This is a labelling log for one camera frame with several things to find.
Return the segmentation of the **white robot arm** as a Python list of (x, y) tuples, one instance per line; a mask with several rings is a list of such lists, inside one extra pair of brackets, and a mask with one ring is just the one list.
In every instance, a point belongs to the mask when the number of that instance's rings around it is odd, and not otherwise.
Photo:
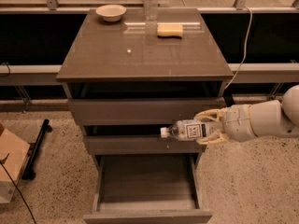
[(299, 85), (289, 88), (278, 100), (254, 105), (232, 105), (197, 113), (197, 120), (221, 124), (216, 133), (198, 143), (217, 144), (235, 140), (245, 142), (260, 136), (290, 138), (299, 136)]

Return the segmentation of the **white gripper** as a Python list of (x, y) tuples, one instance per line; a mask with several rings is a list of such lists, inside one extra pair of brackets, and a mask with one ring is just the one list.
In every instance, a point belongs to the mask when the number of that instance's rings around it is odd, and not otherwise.
[(227, 143), (230, 139), (237, 142), (245, 142), (256, 137), (251, 128), (250, 105), (232, 105), (222, 109), (209, 109), (197, 113), (195, 120), (202, 122), (222, 122), (223, 130), (217, 130), (204, 138), (198, 138), (196, 142), (200, 145), (217, 145)]

